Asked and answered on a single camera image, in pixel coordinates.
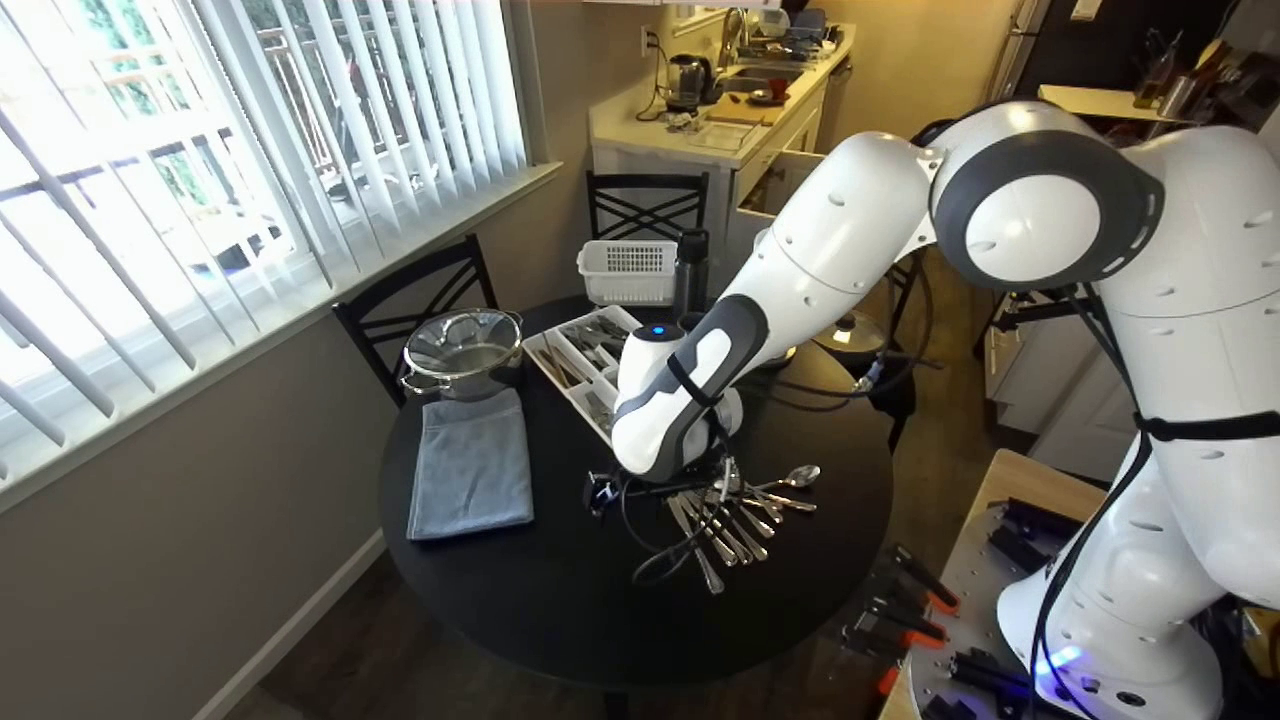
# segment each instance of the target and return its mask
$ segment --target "plastic container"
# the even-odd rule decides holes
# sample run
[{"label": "plastic container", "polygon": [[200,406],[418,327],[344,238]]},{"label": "plastic container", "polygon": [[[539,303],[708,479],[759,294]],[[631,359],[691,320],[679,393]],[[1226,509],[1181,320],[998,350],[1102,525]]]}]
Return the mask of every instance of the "plastic container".
[{"label": "plastic container", "polygon": [[588,241],[575,254],[590,303],[673,308],[676,265],[676,241]]},{"label": "plastic container", "polygon": [[430,315],[403,345],[401,390],[482,400],[521,370],[521,341],[516,315],[497,308]]},{"label": "plastic container", "polygon": [[641,327],[621,303],[590,308],[524,341],[526,359],[609,443],[615,370],[622,341]]}]

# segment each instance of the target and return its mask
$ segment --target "black table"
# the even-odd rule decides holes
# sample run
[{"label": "black table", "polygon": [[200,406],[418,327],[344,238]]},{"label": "black table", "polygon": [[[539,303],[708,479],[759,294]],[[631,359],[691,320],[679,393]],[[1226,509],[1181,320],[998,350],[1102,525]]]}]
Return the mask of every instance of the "black table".
[{"label": "black table", "polygon": [[[609,468],[609,448],[526,366],[521,400],[536,525],[465,541],[403,541],[418,406],[403,406],[384,461],[384,538],[403,585],[478,650],[533,672],[588,690],[705,685],[762,665],[847,604],[871,573],[889,525],[889,422],[862,400],[830,412],[830,400],[787,384],[847,390],[843,370],[814,351],[744,381],[748,424],[735,456],[748,479],[820,466],[814,515],[787,511],[772,562],[718,573],[729,591],[711,600],[686,562],[662,585],[631,585],[648,556],[615,511],[583,509],[588,468]],[[636,505],[631,519],[653,541],[676,541],[661,505]]]}]

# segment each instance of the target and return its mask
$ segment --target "baseboard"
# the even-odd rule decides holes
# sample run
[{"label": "baseboard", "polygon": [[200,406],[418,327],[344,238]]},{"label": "baseboard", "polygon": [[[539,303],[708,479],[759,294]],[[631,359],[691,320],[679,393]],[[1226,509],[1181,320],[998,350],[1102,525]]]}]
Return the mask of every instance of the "baseboard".
[{"label": "baseboard", "polygon": [[324,621],[324,611],[373,567],[384,553],[384,534],[373,534],[267,642],[248,665],[215,690],[196,720],[230,715],[230,709]]}]

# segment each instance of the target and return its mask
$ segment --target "window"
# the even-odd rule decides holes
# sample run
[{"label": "window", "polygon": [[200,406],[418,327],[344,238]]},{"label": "window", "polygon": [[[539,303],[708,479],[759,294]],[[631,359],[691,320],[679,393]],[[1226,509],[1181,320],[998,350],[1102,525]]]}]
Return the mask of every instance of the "window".
[{"label": "window", "polygon": [[0,505],[536,177],[501,0],[2,0],[0,50]]}]

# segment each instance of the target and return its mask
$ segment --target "white wall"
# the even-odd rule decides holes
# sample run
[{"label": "white wall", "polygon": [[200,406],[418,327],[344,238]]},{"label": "white wall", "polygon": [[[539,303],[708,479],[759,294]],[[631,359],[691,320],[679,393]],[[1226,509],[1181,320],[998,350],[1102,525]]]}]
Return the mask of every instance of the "white wall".
[{"label": "white wall", "polygon": [[[645,74],[615,34],[657,8],[536,0],[533,20],[545,136],[562,173],[478,228],[509,308],[578,288],[588,100]],[[205,709],[374,534],[388,424],[381,384],[318,320],[2,511],[0,715]]]},{"label": "white wall", "polygon": [[1012,0],[829,0],[856,24],[852,80],[830,98],[829,139],[847,133],[915,136],[986,100]]},{"label": "white wall", "polygon": [[1240,52],[1280,57],[1280,6],[1277,0],[1240,0],[1222,41]]}]

